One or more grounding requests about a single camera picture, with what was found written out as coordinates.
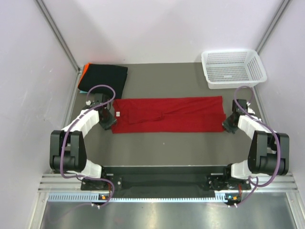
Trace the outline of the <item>white plastic basket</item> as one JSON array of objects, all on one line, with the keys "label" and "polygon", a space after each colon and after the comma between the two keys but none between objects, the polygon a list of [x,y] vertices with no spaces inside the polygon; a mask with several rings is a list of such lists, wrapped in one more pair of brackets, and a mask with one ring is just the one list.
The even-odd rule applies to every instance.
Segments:
[{"label": "white plastic basket", "polygon": [[255,50],[204,51],[201,60],[209,89],[254,87],[267,81],[263,63]]}]

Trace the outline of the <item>folded black t shirt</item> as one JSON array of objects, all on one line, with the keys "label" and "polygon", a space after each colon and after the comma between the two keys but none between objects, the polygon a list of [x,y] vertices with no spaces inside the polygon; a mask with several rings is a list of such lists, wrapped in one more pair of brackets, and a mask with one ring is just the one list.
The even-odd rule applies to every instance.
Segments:
[{"label": "folded black t shirt", "polygon": [[128,68],[124,66],[92,63],[78,89],[88,92],[91,88],[103,84],[115,91],[115,99],[121,99],[127,74]]}]

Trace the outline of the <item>left aluminium frame post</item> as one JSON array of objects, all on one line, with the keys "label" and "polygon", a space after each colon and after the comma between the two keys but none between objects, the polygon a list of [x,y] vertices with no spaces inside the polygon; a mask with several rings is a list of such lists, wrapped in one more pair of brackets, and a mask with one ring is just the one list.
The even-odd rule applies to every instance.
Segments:
[{"label": "left aluminium frame post", "polygon": [[70,64],[72,65],[73,69],[76,72],[80,71],[80,67],[78,66],[75,58],[73,57],[72,52],[70,51],[70,48],[68,47],[61,31],[59,30],[55,20],[53,19],[50,11],[47,8],[47,5],[45,4],[45,2],[43,0],[34,0],[35,4],[37,5],[37,7],[39,8],[39,10],[41,11],[44,19],[46,20],[47,24],[49,25],[52,33],[54,34],[57,42],[59,43],[59,45],[61,46],[61,48],[63,49],[66,57],[68,58]]}]

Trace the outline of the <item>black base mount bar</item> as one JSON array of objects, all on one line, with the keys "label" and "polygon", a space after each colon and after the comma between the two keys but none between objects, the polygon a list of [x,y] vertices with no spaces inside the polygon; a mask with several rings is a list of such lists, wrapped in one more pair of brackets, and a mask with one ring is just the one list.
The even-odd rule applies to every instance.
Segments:
[{"label": "black base mount bar", "polygon": [[193,198],[214,191],[250,190],[246,181],[224,182],[225,166],[105,167],[115,198]]}]

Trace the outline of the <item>red t shirt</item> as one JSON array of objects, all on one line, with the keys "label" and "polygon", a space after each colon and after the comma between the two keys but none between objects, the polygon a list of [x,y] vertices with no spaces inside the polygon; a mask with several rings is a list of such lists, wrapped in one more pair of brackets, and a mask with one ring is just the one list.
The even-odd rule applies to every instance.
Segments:
[{"label": "red t shirt", "polygon": [[223,132],[223,98],[141,98],[113,102],[114,134]]}]

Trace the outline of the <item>aluminium frame post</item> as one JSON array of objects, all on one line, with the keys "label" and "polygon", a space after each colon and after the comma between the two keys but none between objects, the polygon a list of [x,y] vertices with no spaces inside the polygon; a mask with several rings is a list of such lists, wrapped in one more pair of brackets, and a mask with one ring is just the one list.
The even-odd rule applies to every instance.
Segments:
[{"label": "aluminium frame post", "polygon": [[34,0],[35,4],[37,5],[37,7],[39,8],[39,10],[41,11],[44,19],[46,20],[47,24],[49,25],[52,33],[54,34],[57,42],[59,43],[59,45],[61,46],[61,48],[63,49],[66,57],[68,58],[70,64],[72,65],[73,69],[76,72],[80,71],[80,67],[78,66],[75,58],[73,57],[72,52],[70,51],[70,48],[68,47],[61,31],[59,30],[55,20],[53,19],[50,11],[47,8],[47,5],[45,4],[45,2],[43,0]]},{"label": "aluminium frame post", "polygon": [[258,55],[262,52],[263,48],[267,44],[268,40],[270,39],[273,31],[275,30],[277,24],[279,23],[281,17],[284,15],[285,11],[289,7],[291,0],[282,0],[277,7],[273,17],[271,18],[271,21],[269,22],[268,26],[266,27],[261,39],[258,42],[258,45],[256,47],[256,52]]}]

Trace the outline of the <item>right aluminium frame post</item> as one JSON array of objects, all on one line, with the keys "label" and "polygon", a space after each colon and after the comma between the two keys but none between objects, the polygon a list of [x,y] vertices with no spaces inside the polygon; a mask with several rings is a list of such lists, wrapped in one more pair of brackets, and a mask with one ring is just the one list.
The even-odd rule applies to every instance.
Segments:
[{"label": "right aluminium frame post", "polygon": [[269,22],[268,26],[266,27],[261,39],[258,42],[258,45],[256,47],[256,52],[258,55],[262,52],[263,48],[267,44],[268,40],[270,39],[273,31],[275,30],[277,24],[279,23],[281,17],[284,15],[285,11],[289,7],[291,0],[282,0],[277,7],[273,17],[271,18],[271,21]]}]

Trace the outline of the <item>folded orange t shirt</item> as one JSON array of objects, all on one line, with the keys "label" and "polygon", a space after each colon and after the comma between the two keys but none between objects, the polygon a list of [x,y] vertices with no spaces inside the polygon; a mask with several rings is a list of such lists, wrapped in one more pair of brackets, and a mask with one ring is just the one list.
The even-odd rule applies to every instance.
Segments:
[{"label": "folded orange t shirt", "polygon": [[78,86],[81,83],[81,81],[82,81],[82,79],[83,79],[83,77],[84,77],[85,73],[87,72],[87,70],[88,70],[90,65],[91,65],[91,62],[89,62],[89,63],[87,63],[87,64],[85,64],[83,66],[83,69],[82,69],[82,72],[81,72],[81,76],[80,76],[80,79],[79,79],[79,82],[78,82]]}]

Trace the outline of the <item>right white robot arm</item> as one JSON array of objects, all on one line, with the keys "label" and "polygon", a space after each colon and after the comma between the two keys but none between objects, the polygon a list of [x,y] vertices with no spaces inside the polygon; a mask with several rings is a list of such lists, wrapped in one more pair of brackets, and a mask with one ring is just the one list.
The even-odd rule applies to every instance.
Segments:
[{"label": "right white robot arm", "polygon": [[248,158],[239,163],[227,165],[222,177],[226,188],[235,188],[255,175],[285,176],[289,170],[289,136],[271,131],[245,99],[233,100],[232,114],[223,122],[225,131],[243,131],[250,139]]}]

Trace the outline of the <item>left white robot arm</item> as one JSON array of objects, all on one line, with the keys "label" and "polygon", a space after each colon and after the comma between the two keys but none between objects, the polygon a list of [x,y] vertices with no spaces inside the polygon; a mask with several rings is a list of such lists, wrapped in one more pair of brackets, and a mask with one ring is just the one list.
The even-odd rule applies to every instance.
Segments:
[{"label": "left white robot arm", "polygon": [[85,136],[97,124],[110,130],[117,122],[110,113],[109,95],[96,94],[87,101],[81,113],[62,130],[54,130],[50,137],[50,167],[58,173],[70,173],[85,186],[84,190],[111,188],[103,166],[87,158]]}]

